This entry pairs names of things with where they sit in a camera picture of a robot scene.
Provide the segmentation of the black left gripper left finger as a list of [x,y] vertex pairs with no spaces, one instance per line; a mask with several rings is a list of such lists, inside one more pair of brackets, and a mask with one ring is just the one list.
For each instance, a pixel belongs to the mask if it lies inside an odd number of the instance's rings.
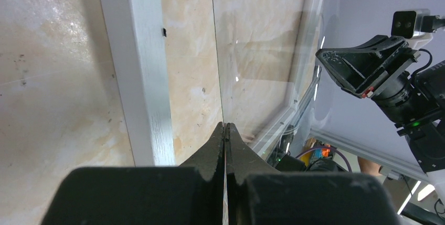
[[222,224],[224,125],[179,166],[81,167],[42,224]]

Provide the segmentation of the clear glass pane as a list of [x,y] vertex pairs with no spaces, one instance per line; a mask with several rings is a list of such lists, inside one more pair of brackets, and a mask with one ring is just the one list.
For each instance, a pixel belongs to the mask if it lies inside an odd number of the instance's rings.
[[267,158],[316,89],[324,0],[213,0],[222,118]]

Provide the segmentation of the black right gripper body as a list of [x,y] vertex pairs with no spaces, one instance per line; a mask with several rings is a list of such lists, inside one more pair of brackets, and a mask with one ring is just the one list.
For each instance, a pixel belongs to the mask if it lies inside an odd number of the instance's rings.
[[444,136],[444,61],[408,79],[404,71],[379,95],[372,97],[395,124],[399,136],[432,124]]

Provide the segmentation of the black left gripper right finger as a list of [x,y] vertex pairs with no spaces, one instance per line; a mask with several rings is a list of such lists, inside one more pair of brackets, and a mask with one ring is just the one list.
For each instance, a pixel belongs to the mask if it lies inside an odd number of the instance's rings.
[[229,224],[399,224],[387,191],[360,173],[280,172],[225,127]]

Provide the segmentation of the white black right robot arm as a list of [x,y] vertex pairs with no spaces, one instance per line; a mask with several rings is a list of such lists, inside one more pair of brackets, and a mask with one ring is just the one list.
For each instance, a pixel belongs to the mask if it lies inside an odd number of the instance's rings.
[[431,183],[444,170],[444,62],[408,72],[425,50],[400,36],[377,35],[350,48],[323,48],[316,58],[332,80],[357,98],[369,98],[392,121]]

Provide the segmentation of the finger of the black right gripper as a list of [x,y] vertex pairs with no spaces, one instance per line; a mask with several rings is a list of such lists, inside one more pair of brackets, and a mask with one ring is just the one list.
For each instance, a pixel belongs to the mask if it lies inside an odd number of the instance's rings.
[[320,49],[316,52],[335,83],[357,98],[373,98],[396,85],[397,78],[417,62],[419,52],[405,44],[386,47]]
[[351,49],[354,51],[383,51],[390,48],[407,48],[408,46],[407,41],[403,37],[377,35],[371,40]]

